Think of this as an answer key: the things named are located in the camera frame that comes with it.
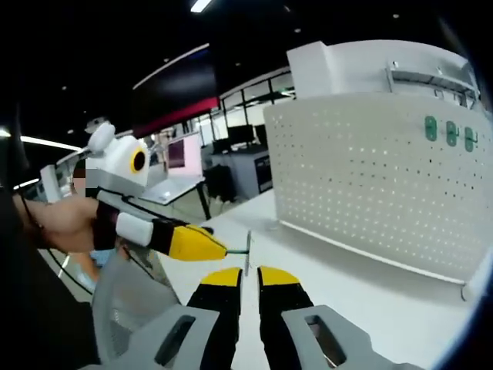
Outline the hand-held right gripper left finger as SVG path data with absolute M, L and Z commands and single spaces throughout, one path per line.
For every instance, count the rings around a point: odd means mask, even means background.
M 230 369 L 239 340 L 243 270 L 202 279 L 188 304 L 173 304 L 134 331 L 116 369 Z

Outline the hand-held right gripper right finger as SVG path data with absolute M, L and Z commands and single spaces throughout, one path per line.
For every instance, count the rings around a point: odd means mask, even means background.
M 300 281 L 257 268 L 260 338 L 271 369 L 384 369 L 368 333 L 326 305 L 315 305 Z

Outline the person's left hand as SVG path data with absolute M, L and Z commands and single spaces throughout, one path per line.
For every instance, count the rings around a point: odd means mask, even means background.
M 67 197 L 41 205 L 35 211 L 35 219 L 53 247 L 68 253 L 90 252 L 94 249 L 92 224 L 98 205 L 94 199 Z

